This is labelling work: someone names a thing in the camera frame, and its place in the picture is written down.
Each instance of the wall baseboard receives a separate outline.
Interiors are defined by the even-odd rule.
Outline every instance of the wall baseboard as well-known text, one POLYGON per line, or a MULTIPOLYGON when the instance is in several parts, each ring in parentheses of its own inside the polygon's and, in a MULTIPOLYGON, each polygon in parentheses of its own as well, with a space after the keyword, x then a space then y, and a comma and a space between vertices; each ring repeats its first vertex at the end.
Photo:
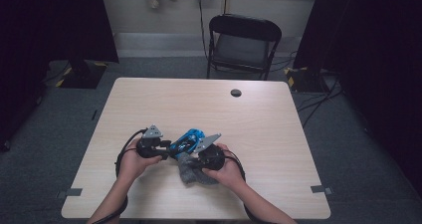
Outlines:
MULTIPOLYGON (((205 48, 208 53, 208 36, 205 48)), ((196 34, 115 33, 115 47, 119 57, 201 57, 204 56, 202 38, 196 34)), ((288 57, 298 49, 301 37, 282 38, 277 57, 288 57)))

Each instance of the finger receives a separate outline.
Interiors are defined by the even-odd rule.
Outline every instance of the finger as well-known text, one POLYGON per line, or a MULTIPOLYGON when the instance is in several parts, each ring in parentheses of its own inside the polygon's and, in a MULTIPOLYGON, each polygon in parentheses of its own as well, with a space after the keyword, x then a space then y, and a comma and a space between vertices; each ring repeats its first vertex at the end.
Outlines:
POLYGON ((130 145, 128 145, 128 146, 127 146, 127 148, 126 148, 126 149, 136 147, 136 144, 137 144, 137 142, 138 142, 139 140, 140 140, 140 137, 135 138, 135 139, 134 139, 134 140, 130 143, 130 145))
POLYGON ((151 165, 151 164, 158 163, 159 161, 161 161, 161 159, 162 159, 162 156, 158 155, 158 156, 146 158, 145 161, 148 165, 151 165))
POLYGON ((223 144, 223 143, 217 143, 217 146, 221 147, 221 148, 222 148, 222 149, 224 149, 224 150, 229 150, 229 148, 227 147, 227 145, 226 145, 226 144, 223 144))
POLYGON ((201 170, 202 170, 203 173, 207 174, 210 177, 214 177, 215 174, 217 173, 217 171, 211 170, 211 169, 208 169, 208 168, 205 168, 205 167, 202 168, 201 170))

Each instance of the gray carpet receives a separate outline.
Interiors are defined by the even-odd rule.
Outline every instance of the gray carpet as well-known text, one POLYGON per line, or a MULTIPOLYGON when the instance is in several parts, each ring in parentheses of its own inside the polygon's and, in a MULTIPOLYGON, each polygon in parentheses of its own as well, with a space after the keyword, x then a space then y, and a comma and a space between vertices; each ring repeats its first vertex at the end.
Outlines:
MULTIPOLYGON (((52 63, 48 76, 65 64, 52 63)), ((49 81, 43 101, 11 139, 11 150, 0 153, 0 223, 84 223, 61 216, 65 200, 57 194, 71 187, 115 79, 205 76, 206 60, 200 57, 125 58, 109 65, 96 90, 59 89, 54 87, 57 79, 49 81)), ((211 78, 258 80, 257 75, 227 72, 213 72, 211 78)), ((286 78, 279 70, 270 73, 269 80, 286 78)), ((326 81, 331 86, 334 77, 326 77, 326 81)), ((333 93, 340 91, 336 86, 333 93)), ((297 107, 321 99, 315 94, 293 94, 293 98, 297 107)), ((301 121, 312 110, 300 112, 301 121)), ((422 223, 420 198, 394 161, 367 134, 364 118, 344 94, 318 108, 305 134, 320 180, 334 193, 327 196, 330 218, 299 223, 422 223)))

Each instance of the black tape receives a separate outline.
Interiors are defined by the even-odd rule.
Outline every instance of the black tape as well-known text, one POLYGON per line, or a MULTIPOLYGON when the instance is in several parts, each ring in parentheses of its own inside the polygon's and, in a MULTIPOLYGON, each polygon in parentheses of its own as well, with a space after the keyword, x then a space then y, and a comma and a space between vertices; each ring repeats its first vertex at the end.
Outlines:
POLYGON ((66 198, 67 196, 81 196, 82 188, 69 188, 67 191, 59 191, 57 198, 66 198))
POLYGON ((313 193, 323 192, 326 195, 330 195, 330 194, 333 194, 334 193, 332 191, 332 188, 330 188, 330 187, 325 188, 322 185, 319 185, 319 186, 311 186, 311 190, 313 191, 313 193))
POLYGON ((94 120, 96 118, 97 115, 97 110, 94 111, 93 117, 91 117, 91 120, 94 120))

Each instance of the table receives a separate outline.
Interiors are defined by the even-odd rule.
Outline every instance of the table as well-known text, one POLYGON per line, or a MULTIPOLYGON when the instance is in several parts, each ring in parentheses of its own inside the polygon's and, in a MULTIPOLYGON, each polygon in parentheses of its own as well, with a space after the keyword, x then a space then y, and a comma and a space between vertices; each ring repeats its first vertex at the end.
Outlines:
MULTIPOLYGON (((114 162, 136 131, 155 124, 163 139, 190 128, 222 133, 258 193, 295 219, 325 219, 330 210, 287 84, 261 81, 120 78, 113 85, 62 215, 89 218, 115 181, 114 162), (238 89, 240 97, 232 97, 238 89)), ((128 193, 121 218, 248 219, 222 185, 184 184, 177 162, 150 166, 128 193)))

